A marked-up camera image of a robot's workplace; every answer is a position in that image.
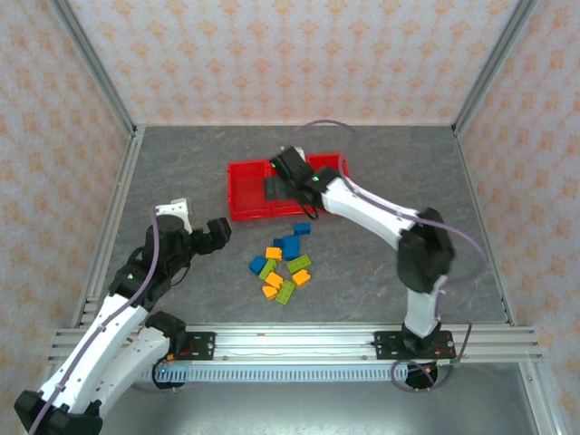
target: gray marble surface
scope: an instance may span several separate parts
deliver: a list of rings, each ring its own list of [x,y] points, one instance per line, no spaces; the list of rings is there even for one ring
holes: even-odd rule
[[[148,127],[107,272],[124,264],[144,242],[149,210],[187,197],[194,226],[229,216],[227,163],[268,158],[292,127]],[[359,127],[358,145],[346,154],[360,186],[405,207],[436,208],[445,221],[483,243],[476,210],[461,166],[457,143],[445,127]],[[315,127],[300,145],[306,153],[346,150],[347,136],[336,127]],[[233,223],[230,242],[209,256],[197,256],[179,286],[159,301],[188,323],[202,322],[385,322],[400,323],[406,292],[395,272],[395,253],[371,232],[344,218],[322,214],[302,252],[313,260],[312,282],[296,289],[287,306],[268,302],[262,282],[248,270],[274,237],[292,233],[306,217]],[[473,249],[453,238],[457,258],[451,276],[476,266]],[[285,267],[278,267],[281,275]],[[505,322],[491,267],[475,282],[450,288],[441,304],[448,322]]]

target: blue lego brick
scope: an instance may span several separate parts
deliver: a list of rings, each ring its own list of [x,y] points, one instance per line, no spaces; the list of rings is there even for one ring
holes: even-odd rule
[[[294,225],[295,236],[306,236],[310,234],[310,224],[296,224]]]
[[[285,261],[295,260],[300,256],[300,237],[286,236],[284,237],[284,249],[282,250],[282,257]]]
[[[266,265],[266,259],[262,256],[257,256],[250,262],[250,270],[254,272],[256,275],[260,275],[262,269]]]

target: lego brick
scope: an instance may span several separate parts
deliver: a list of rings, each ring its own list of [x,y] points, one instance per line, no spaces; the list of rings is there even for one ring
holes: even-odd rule
[[[294,225],[295,236],[306,236],[310,234],[310,224],[296,224]]]
[[[279,247],[267,247],[266,258],[273,259],[275,261],[282,261],[282,249]]]
[[[257,256],[250,262],[250,270],[254,272],[256,275],[260,275],[262,269],[266,265],[266,259],[262,256]]]
[[[286,305],[288,303],[288,299],[294,292],[296,285],[290,281],[284,281],[282,283],[282,287],[280,287],[280,291],[278,292],[278,296],[275,297],[275,300],[282,305]]]
[[[297,259],[300,256],[300,238],[298,236],[284,237],[284,254],[285,261]]]
[[[275,270],[276,270],[276,261],[272,259],[267,260],[266,265],[264,266],[264,268],[262,268],[262,272],[260,272],[260,275],[258,275],[258,277],[265,281],[268,275],[270,275]]]
[[[296,285],[304,285],[308,281],[310,281],[310,274],[306,269],[302,269],[300,272],[296,272],[292,275],[292,280],[296,283]]]
[[[282,286],[282,283],[284,282],[284,279],[282,278],[282,276],[277,275],[274,272],[272,272],[266,278],[266,282],[268,284],[270,284],[273,288],[280,289],[280,287]]]
[[[274,287],[271,287],[270,285],[264,285],[262,287],[262,291],[264,292],[264,295],[268,301],[271,301],[276,296],[278,296],[278,290]]]
[[[289,261],[287,263],[288,270],[291,274],[298,272],[300,269],[309,267],[312,264],[310,258],[307,255],[298,257],[296,260]]]

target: orange lego brick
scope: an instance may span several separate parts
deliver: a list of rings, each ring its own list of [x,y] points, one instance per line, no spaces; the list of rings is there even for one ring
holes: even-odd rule
[[[262,291],[264,292],[264,295],[268,301],[271,301],[276,296],[278,296],[278,290],[274,287],[271,287],[270,285],[264,285],[262,287]]]
[[[292,280],[295,282],[296,285],[304,285],[308,281],[310,281],[310,274],[306,269],[302,269],[300,272],[296,272],[292,275]]]
[[[266,258],[273,259],[275,261],[282,261],[282,249],[279,247],[267,247]]]
[[[266,282],[268,284],[270,284],[276,290],[280,290],[280,287],[282,286],[284,279],[282,279],[282,276],[272,272],[272,273],[270,273],[270,275],[267,276]]]

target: metal corner post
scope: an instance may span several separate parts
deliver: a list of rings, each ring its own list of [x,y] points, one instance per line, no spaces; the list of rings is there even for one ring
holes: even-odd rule
[[[101,89],[105,100],[110,104],[119,124],[127,134],[135,131],[135,124],[129,115],[120,95],[112,83],[111,77],[102,65],[97,52],[89,41],[87,34],[82,29],[78,17],[73,11],[68,0],[48,0],[54,12],[60,18],[67,33],[71,36],[74,45],[83,58],[92,77]]]
[[[503,61],[508,56],[510,48],[516,41],[517,36],[526,24],[536,4],[537,0],[519,0],[519,3],[514,9],[514,13],[509,18],[509,21],[507,21],[506,28],[481,69],[478,79],[475,81],[471,91],[469,91],[468,98],[463,103],[457,120],[451,125],[455,136],[458,136],[468,125],[471,116],[478,108],[489,85],[493,82],[494,77],[500,70]]]

